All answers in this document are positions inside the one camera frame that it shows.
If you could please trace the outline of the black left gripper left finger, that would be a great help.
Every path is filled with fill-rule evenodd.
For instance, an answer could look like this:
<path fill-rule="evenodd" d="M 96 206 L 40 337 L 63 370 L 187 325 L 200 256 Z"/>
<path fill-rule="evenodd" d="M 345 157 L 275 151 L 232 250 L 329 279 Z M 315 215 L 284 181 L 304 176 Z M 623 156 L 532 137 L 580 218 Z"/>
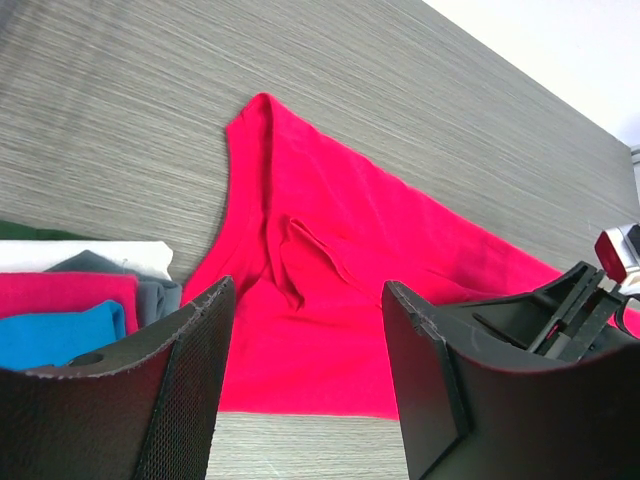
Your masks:
<path fill-rule="evenodd" d="M 62 367 L 1 373 L 5 479 L 202 479 L 235 309 L 224 277 Z"/>

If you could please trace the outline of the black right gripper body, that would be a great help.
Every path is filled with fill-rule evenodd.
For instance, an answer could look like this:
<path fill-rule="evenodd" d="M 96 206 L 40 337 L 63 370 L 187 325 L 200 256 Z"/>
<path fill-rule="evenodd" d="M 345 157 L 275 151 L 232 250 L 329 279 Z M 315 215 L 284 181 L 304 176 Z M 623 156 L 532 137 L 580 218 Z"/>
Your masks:
<path fill-rule="evenodd" d="M 529 293 L 454 304 L 449 314 L 526 352 L 582 360 L 639 342 L 624 325 L 629 298 L 600 286 L 604 272 L 579 262 Z"/>

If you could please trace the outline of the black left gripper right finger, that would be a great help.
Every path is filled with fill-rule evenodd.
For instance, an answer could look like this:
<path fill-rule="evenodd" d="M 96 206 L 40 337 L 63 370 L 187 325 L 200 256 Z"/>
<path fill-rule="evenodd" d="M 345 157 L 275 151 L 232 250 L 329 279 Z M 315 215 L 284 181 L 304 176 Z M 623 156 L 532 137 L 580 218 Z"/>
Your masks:
<path fill-rule="evenodd" d="M 504 343 L 389 282 L 383 320 L 413 479 L 635 479 L 639 345 L 577 363 Z"/>

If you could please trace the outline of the crimson pink t-shirt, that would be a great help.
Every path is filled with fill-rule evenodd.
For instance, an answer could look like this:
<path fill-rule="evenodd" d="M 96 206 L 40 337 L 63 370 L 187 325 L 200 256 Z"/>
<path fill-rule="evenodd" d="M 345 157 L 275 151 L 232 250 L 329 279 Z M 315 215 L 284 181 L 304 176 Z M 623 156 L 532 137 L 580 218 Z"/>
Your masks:
<path fill-rule="evenodd" d="M 226 134 L 226 217 L 183 291 L 189 301 L 224 276 L 235 283 L 224 412 L 396 419 L 387 281 L 441 305 L 525 293 L 559 275 L 268 93 Z"/>

